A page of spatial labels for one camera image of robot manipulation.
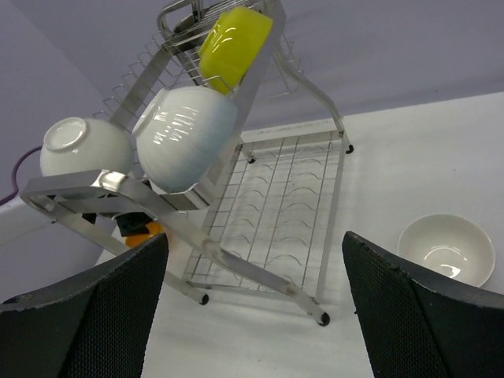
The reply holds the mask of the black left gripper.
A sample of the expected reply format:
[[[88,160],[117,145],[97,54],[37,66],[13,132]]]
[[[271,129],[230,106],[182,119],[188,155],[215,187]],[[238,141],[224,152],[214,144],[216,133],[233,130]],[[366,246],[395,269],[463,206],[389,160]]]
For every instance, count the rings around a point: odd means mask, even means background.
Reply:
[[[136,232],[146,231],[146,224],[152,221],[152,218],[145,213],[85,213],[82,218],[95,224],[97,216],[112,219],[116,222],[121,236],[133,235]]]

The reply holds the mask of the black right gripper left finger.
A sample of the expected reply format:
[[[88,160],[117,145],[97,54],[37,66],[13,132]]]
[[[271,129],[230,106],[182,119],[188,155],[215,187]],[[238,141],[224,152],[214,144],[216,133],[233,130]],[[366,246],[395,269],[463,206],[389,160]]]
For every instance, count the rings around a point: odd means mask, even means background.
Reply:
[[[156,235],[1,304],[3,377],[140,377],[169,242]]]

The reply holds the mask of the small white bowl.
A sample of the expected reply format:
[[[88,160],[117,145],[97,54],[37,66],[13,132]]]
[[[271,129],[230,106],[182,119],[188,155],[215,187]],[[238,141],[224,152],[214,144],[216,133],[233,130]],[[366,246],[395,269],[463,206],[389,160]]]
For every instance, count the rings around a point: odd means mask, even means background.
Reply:
[[[494,272],[495,248],[477,224],[453,214],[421,217],[404,229],[397,255],[452,280],[482,287]]]

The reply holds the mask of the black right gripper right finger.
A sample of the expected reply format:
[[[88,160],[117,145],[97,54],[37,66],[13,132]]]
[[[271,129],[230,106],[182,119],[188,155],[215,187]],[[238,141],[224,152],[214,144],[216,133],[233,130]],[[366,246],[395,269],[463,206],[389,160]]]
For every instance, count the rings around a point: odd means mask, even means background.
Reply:
[[[375,377],[501,377],[503,296],[347,232],[343,261]]]

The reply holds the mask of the orange bowl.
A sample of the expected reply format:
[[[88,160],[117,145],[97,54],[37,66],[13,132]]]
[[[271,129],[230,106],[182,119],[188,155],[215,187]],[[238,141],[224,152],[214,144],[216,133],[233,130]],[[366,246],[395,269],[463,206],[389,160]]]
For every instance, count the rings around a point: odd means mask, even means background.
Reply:
[[[146,231],[136,232],[133,235],[125,236],[124,243],[128,247],[133,248],[141,243],[144,243],[149,238],[164,232],[165,229],[161,224],[155,221],[151,221],[150,223],[146,224]]]

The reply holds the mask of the green bowl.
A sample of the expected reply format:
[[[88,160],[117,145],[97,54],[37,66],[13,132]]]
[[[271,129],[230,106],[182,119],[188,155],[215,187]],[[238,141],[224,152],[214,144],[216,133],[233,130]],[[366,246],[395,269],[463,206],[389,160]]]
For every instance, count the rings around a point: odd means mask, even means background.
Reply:
[[[227,95],[245,76],[272,26],[272,18],[245,6],[222,13],[198,52],[209,86]]]

